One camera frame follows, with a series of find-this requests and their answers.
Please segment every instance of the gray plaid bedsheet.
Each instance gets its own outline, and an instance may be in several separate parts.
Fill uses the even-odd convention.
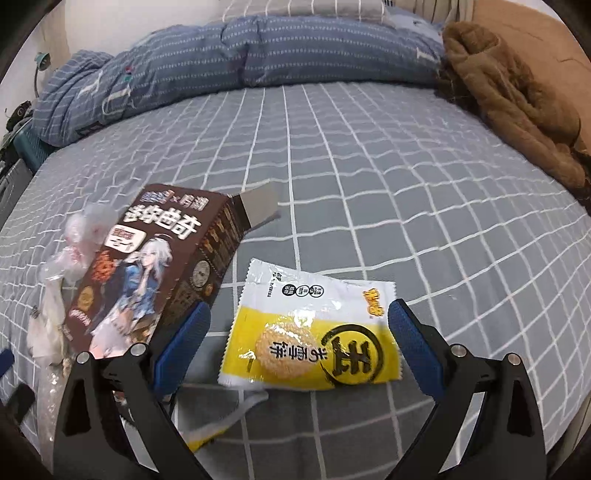
[[[250,259],[339,278],[395,280],[416,315],[475,355],[516,352],[546,447],[589,392],[591,219],[555,181],[430,90],[374,83],[247,89],[149,112],[53,154],[1,232],[1,383],[35,382],[25,345],[38,266],[63,247],[68,213],[119,213],[147,182],[235,193],[273,182],[281,217],[250,233],[178,396],[183,430],[248,393],[216,385]],[[198,453],[215,479],[384,478],[433,403],[409,372],[346,391],[271,391]],[[448,464],[465,448],[473,403]],[[35,418],[25,423],[35,441]]]

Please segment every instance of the yellow snack packet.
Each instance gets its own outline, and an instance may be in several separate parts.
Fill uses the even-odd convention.
[[[326,390],[402,377],[393,282],[337,280],[253,259],[218,382]]]

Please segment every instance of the anime girl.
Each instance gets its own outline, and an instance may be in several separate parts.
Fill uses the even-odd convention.
[[[95,358],[123,355],[133,344],[130,333],[144,316],[154,313],[154,299],[172,258],[170,245],[159,236],[123,260],[121,296],[90,333],[89,351]]]

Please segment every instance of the metal screw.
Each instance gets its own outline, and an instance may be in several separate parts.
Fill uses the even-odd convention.
[[[507,355],[507,360],[509,360],[509,363],[511,365],[519,365],[521,363],[521,357],[519,357],[519,355],[517,355],[516,353],[510,353],[509,355]]]
[[[76,357],[76,361],[80,365],[84,365],[88,360],[90,360],[90,353],[88,353],[88,352],[79,353],[78,356]]]
[[[144,343],[136,343],[131,347],[131,355],[133,356],[142,356],[146,351],[146,346]]]
[[[460,345],[459,343],[452,345],[452,354],[454,356],[462,358],[463,356],[466,356],[467,353],[468,353],[468,350],[466,350],[465,346]]]

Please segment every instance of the food packaging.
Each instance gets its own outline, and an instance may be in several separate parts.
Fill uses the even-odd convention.
[[[218,381],[325,390],[402,376],[387,322],[395,284],[337,280],[251,261]]]
[[[110,229],[66,314],[75,353],[164,346],[200,301],[212,305],[244,234],[277,211],[266,184],[230,197],[147,185]]]

